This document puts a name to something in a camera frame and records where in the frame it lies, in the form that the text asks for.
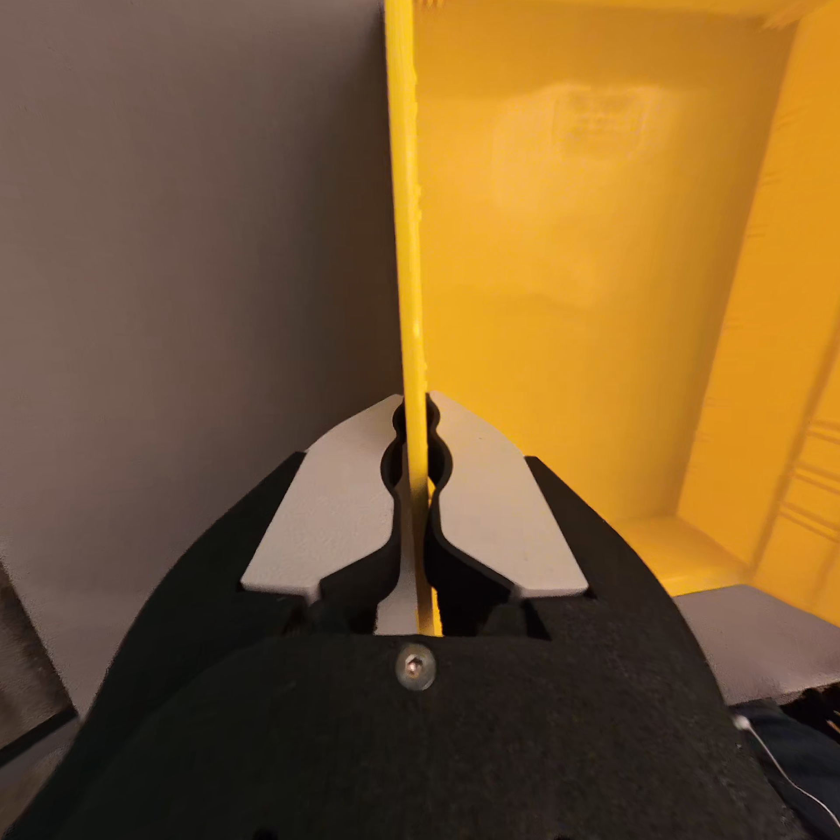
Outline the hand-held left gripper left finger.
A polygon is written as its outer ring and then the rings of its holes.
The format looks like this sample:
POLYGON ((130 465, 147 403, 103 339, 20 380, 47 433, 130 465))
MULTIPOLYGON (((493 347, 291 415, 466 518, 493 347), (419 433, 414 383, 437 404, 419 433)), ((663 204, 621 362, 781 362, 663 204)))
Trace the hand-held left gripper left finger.
POLYGON ((381 601, 401 567, 390 472, 402 467, 393 394, 317 439, 303 456, 240 583, 305 601, 381 601))

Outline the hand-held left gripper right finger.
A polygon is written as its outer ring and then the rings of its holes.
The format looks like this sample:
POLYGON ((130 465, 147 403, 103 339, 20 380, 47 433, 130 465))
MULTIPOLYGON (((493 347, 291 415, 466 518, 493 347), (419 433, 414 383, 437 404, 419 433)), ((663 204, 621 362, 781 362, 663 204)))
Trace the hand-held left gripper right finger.
POLYGON ((582 595, 587 580, 522 451, 440 391, 428 394, 437 544, 516 600, 582 595))

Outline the yellow plastic bin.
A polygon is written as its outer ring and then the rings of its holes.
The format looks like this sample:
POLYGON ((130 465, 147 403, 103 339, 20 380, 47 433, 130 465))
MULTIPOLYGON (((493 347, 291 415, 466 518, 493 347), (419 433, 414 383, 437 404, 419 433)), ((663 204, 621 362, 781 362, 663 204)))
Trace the yellow plastic bin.
POLYGON ((838 625, 838 2, 385 2, 407 390, 838 625))

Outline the person's dark clothing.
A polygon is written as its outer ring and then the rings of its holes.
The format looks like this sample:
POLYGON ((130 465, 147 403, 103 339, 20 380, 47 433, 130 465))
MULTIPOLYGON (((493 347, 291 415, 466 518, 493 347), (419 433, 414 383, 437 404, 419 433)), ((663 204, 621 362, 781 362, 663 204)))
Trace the person's dark clothing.
POLYGON ((729 708, 782 801, 812 838, 839 838, 839 685, 807 689, 778 704, 729 708))

